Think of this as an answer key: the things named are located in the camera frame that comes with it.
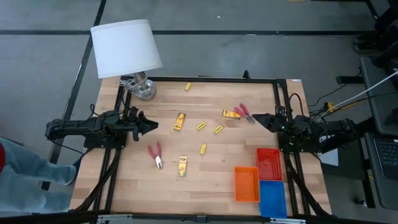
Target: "red shirt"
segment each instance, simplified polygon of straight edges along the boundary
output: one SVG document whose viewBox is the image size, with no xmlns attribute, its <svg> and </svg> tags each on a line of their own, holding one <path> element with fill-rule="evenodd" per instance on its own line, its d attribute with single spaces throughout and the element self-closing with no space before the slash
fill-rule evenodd
<svg viewBox="0 0 398 224">
<path fill-rule="evenodd" d="M 5 165 L 6 165 L 6 152 L 2 144 L 0 143 L 0 172 L 3 170 Z"/>
</svg>

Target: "wooden tabletop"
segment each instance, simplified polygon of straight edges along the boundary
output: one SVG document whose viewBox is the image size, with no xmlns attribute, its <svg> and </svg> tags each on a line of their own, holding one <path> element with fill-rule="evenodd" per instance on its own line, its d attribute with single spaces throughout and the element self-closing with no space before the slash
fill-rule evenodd
<svg viewBox="0 0 398 224">
<path fill-rule="evenodd" d="M 107 78 L 99 91 L 96 112 L 112 110 L 118 91 L 119 78 Z M 251 114 L 274 114 L 275 99 L 271 84 L 265 83 L 200 83 L 194 82 L 185 91 L 184 82 L 156 82 L 157 95 L 148 102 L 132 97 L 131 104 L 144 111 L 145 116 L 159 122 L 159 127 L 138 142 L 127 139 L 114 188 L 112 212 L 177 213 L 212 215 L 260 215 L 258 203 L 236 202 L 234 197 L 234 167 L 255 166 L 257 148 L 278 148 L 277 135 L 259 123 L 245 119 L 225 119 L 223 109 L 233 110 L 243 102 Z M 300 80 L 287 80 L 289 94 L 297 93 L 308 114 L 307 102 Z M 292 99 L 294 116 L 300 111 L 299 101 Z M 173 130 L 179 113 L 186 119 L 181 131 Z M 207 126 L 201 131 L 196 126 Z M 214 134 L 215 127 L 224 130 Z M 162 146 L 163 169 L 156 167 L 147 146 Z M 200 155 L 202 143 L 207 144 Z M 100 176 L 104 149 L 94 149 L 81 162 L 70 204 L 79 206 L 93 190 Z M 177 177 L 179 156 L 188 156 L 187 176 Z M 283 156 L 281 166 L 288 215 L 292 214 Z M 301 153 L 305 183 L 315 199 L 327 212 L 330 204 L 319 161 L 311 154 Z M 100 208 L 104 207 L 108 186 L 104 187 Z M 298 208 L 302 200 L 296 186 Z"/>
</svg>

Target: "red basket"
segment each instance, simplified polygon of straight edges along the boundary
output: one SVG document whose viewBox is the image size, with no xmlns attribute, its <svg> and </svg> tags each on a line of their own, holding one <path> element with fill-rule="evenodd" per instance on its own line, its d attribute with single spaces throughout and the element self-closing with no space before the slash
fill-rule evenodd
<svg viewBox="0 0 398 224">
<path fill-rule="evenodd" d="M 260 180 L 282 180 L 278 149 L 257 149 L 256 157 Z"/>
</svg>

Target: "orange basket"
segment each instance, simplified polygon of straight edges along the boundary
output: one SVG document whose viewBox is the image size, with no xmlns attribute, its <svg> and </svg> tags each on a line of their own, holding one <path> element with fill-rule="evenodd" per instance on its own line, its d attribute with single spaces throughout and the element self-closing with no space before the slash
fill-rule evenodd
<svg viewBox="0 0 398 224">
<path fill-rule="evenodd" d="M 257 167 L 235 167 L 235 199 L 237 202 L 260 202 Z"/>
</svg>

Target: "pliers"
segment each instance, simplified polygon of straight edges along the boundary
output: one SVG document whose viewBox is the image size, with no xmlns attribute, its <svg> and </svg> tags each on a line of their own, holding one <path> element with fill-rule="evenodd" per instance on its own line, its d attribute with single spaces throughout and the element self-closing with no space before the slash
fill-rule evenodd
<svg viewBox="0 0 398 224">
<path fill-rule="evenodd" d="M 239 106 L 242 107 L 242 109 L 243 109 L 244 112 L 242 112 L 238 107 L 235 107 L 234 110 L 235 110 L 239 115 L 241 115 L 242 117 L 246 117 L 246 119 L 247 119 L 250 123 L 254 124 L 256 121 L 255 121 L 254 118 L 249 114 L 249 111 L 248 111 L 248 109 L 246 108 L 246 106 L 245 106 L 243 103 L 241 103 Z"/>
<path fill-rule="evenodd" d="M 150 145 L 148 145 L 148 152 L 150 154 L 150 156 L 152 156 L 152 158 L 155 160 L 157 168 L 161 169 L 162 168 L 162 160 L 160 159 L 160 157 L 162 157 L 162 150 L 160 148 L 160 144 L 159 142 L 156 143 L 157 146 L 157 156 L 155 156 L 152 147 Z"/>
</svg>

